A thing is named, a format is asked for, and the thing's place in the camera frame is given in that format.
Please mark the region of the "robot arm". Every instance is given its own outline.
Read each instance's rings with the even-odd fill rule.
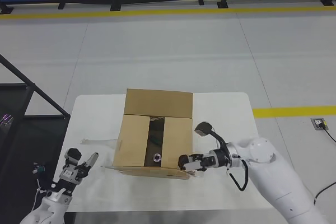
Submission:
[[[51,180],[42,180],[44,183],[50,183],[46,196],[42,199],[41,205],[31,211],[20,224],[64,224],[63,217],[72,200],[72,192],[88,175],[98,156],[99,154],[95,152],[86,162],[78,165],[81,153],[76,148],[70,148],[65,154],[66,161],[59,181],[54,183]],[[33,173],[40,174],[44,171],[44,167],[38,166]]]
[[[298,174],[267,139],[225,143],[206,122],[200,123],[195,132],[201,136],[214,136],[220,148],[203,155],[180,156],[178,165],[182,170],[188,172],[221,166],[228,169],[242,167],[260,194],[289,224],[328,224],[314,206]],[[237,184],[238,188],[243,191],[247,181],[242,188]]]

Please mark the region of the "white tabletop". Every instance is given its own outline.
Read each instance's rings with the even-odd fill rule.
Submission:
[[[99,159],[88,177],[76,187],[69,212],[179,211],[256,209],[272,206],[250,181],[240,192],[226,169],[209,169],[204,177],[189,180],[126,176],[109,170],[114,144],[83,139],[117,139],[123,117],[125,95],[81,95],[76,98],[54,180],[58,180],[68,148],[78,148],[81,162],[98,152]],[[253,112],[245,93],[193,95],[193,128],[207,121],[226,142],[257,137]],[[193,135],[193,151],[206,153],[216,148],[213,137]],[[244,172],[234,173],[243,184]]]

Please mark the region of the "power outlet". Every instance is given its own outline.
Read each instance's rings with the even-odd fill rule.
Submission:
[[[314,125],[315,130],[324,130],[323,128],[319,127],[319,124],[321,124],[321,123],[325,124],[326,130],[329,129],[329,127],[327,127],[325,119],[323,119],[323,118],[311,118],[311,122]]]

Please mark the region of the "open cardboard box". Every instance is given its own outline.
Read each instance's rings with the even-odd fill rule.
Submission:
[[[192,93],[127,89],[113,165],[107,168],[126,175],[188,179],[178,158],[192,154],[192,113]]]

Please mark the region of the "yellow floor line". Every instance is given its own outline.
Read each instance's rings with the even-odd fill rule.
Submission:
[[[140,10],[121,12],[76,12],[76,13],[43,13],[43,14],[13,14],[0,15],[0,20],[7,19],[37,19],[37,18],[77,18],[77,17],[110,17],[110,16],[145,16],[145,15],[178,15],[178,14],[222,14],[222,13],[272,13],[272,12],[320,12],[336,11],[336,6],[308,7],[269,7],[269,8],[198,8],[176,10]]]
[[[255,118],[276,118],[282,116],[327,116],[336,115],[336,106],[303,106],[298,108],[256,108]]]

